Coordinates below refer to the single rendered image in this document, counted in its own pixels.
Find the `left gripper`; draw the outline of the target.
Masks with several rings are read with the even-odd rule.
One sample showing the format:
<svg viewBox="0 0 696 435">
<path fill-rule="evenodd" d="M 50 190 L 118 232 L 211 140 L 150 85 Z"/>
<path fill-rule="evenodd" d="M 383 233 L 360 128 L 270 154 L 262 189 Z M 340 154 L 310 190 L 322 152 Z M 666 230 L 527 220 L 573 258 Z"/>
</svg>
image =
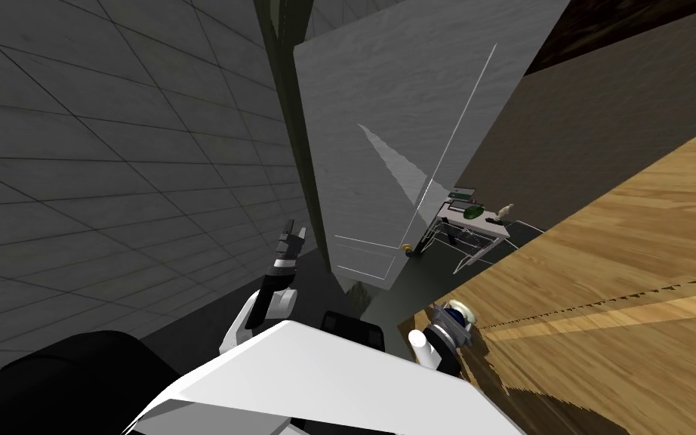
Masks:
<svg viewBox="0 0 696 435">
<path fill-rule="evenodd" d="M 306 227 L 301 227 L 296 238 L 290 238 L 294 219 L 286 221 L 276 246 L 276 259 L 271 267 L 272 272 L 295 272 L 297 258 L 306 241 Z"/>
</svg>

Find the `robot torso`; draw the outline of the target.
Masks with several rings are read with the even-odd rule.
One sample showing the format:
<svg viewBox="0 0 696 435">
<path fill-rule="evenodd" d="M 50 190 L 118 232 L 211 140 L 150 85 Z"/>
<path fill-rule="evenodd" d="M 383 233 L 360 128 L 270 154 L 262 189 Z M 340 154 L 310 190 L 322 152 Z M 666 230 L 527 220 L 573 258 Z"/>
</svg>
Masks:
<svg viewBox="0 0 696 435">
<path fill-rule="evenodd" d="M 525 435 L 461 378 L 294 321 L 181 376 L 128 429 L 304 435 L 293 418 L 395 435 Z"/>
</svg>

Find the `grey door leaf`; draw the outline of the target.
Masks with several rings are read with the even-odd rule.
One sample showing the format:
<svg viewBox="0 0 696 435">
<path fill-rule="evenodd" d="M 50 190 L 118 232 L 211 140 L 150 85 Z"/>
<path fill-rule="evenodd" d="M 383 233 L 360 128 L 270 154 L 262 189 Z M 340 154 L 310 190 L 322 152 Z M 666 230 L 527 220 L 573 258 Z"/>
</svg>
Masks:
<svg viewBox="0 0 696 435">
<path fill-rule="evenodd" d="M 331 271 L 389 289 L 570 0 L 403 0 L 294 49 Z"/>
</svg>

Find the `white desk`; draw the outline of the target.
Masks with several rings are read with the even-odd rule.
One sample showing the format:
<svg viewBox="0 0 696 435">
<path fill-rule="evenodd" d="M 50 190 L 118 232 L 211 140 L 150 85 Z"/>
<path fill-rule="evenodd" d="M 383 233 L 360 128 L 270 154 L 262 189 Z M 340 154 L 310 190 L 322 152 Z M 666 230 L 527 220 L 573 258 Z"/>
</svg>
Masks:
<svg viewBox="0 0 696 435">
<path fill-rule="evenodd" d="M 503 207 L 498 213 L 486 210 L 468 199 L 461 190 L 448 195 L 428 224 L 413 256 L 422 255 L 434 242 L 441 242 L 463 254 L 454 268 L 458 273 L 473 265 L 502 243 L 517 250 L 519 246 L 510 240 L 511 231 L 527 234 L 532 239 L 545 230 L 524 221 L 510 221 L 506 215 L 513 206 Z"/>
</svg>

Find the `light wooden door leaf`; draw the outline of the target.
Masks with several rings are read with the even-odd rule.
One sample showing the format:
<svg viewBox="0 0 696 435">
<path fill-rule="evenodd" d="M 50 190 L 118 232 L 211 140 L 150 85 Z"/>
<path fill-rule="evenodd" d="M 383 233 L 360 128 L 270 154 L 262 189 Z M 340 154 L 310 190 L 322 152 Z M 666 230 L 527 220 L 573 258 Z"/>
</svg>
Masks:
<svg viewBox="0 0 696 435">
<path fill-rule="evenodd" d="M 696 435 L 696 137 L 449 293 L 526 435 Z"/>
</svg>

